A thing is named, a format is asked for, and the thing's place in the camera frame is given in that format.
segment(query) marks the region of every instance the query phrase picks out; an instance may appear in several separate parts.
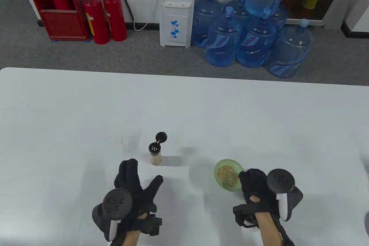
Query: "floor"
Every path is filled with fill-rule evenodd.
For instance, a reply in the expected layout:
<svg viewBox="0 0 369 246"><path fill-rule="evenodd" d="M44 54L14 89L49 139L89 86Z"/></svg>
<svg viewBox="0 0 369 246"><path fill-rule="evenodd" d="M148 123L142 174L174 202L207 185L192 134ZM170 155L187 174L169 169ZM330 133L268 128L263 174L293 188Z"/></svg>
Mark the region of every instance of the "floor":
<svg viewBox="0 0 369 246"><path fill-rule="evenodd" d="M280 80L263 68L234 62L207 64L204 50L161 47L158 31L128 31L128 39L100 46L94 42L51 43L28 0L0 0L0 69L32 67L64 70ZM311 30L315 45L298 74L288 80L327 84L369 85L369 40L347 39L340 30Z"/></svg>

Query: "green plate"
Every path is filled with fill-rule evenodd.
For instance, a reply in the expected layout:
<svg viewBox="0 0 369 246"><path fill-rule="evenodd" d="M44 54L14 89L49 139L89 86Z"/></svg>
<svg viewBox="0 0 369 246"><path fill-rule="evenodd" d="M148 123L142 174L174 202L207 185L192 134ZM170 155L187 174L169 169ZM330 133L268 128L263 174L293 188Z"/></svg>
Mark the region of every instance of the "green plate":
<svg viewBox="0 0 369 246"><path fill-rule="evenodd" d="M234 170L237 172L237 174L240 173L241 171L244 171L241 164L239 164L237 161L235 161L233 159L222 159L222 160L218 161L218 163L215 165L215 168L214 168L214 178L215 178L216 182L218 183L218 185L220 185L221 188L224 188L225 190L232 191L232 192L240 190L242 187L241 187L241 182L238 178L237 178L236 185L234 185L232 187L224 185L219 180L218 169L220 167L224 166L224 165L229 165L229 166L233 167Z"/></svg>

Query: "spice jar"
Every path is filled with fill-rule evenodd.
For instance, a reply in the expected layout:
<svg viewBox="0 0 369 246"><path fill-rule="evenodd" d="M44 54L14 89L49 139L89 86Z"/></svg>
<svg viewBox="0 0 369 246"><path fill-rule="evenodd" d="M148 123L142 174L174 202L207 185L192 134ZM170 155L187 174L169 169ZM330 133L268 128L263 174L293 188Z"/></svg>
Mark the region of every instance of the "spice jar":
<svg viewBox="0 0 369 246"><path fill-rule="evenodd" d="M156 142L153 142L149 145L149 152L150 152L150 161L153 165L160 165L162 158L161 158L161 146L160 143L166 142L167 135L164 132L159 132L155 136Z"/></svg>
<svg viewBox="0 0 369 246"><path fill-rule="evenodd" d="M159 165L161 163L161 146L159 143L153 142L149 146L150 160L153 165Z"/></svg>

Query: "human hand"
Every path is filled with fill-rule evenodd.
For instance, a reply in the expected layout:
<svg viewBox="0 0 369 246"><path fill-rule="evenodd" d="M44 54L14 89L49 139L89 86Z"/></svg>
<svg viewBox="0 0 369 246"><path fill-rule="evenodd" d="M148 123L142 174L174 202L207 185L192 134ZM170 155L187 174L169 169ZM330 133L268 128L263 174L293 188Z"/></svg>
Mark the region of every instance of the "human hand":
<svg viewBox="0 0 369 246"><path fill-rule="evenodd" d="M142 189L137 172L138 163L135 159L124 160L119 166L114 185L116 188L127 189L133 197L132 217L136 218L140 213L155 213L157 210L153 199L163 183L163 177L158 175L146 189Z"/></svg>
<svg viewBox="0 0 369 246"><path fill-rule="evenodd" d="M250 200L253 201L254 203L260 202L260 199L254 195L250 197Z"/></svg>
<svg viewBox="0 0 369 246"><path fill-rule="evenodd" d="M126 218L118 224L116 239L112 246L119 245L124 241L126 232L137 219L146 219L150 212L157 211L153 199L163 183L163 177L158 175L146 189L142 189L138 176L138 162L135 159L124 160L119 166L119 173L116 176L114 185L116 188L127 189L133 198L133 207Z"/></svg>
<svg viewBox="0 0 369 246"><path fill-rule="evenodd" d="M255 212L278 212L278 202L267 183L266 174L259 169L249 169L238 175L247 204L258 203Z"/></svg>

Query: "water dispenser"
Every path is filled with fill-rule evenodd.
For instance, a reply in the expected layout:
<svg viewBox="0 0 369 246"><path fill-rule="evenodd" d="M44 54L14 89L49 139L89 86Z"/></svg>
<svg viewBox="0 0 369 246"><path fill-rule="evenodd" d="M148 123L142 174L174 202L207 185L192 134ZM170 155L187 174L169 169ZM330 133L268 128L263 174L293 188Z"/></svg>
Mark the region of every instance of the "water dispenser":
<svg viewBox="0 0 369 246"><path fill-rule="evenodd" d="M190 47L195 0L161 0L160 45Z"/></svg>

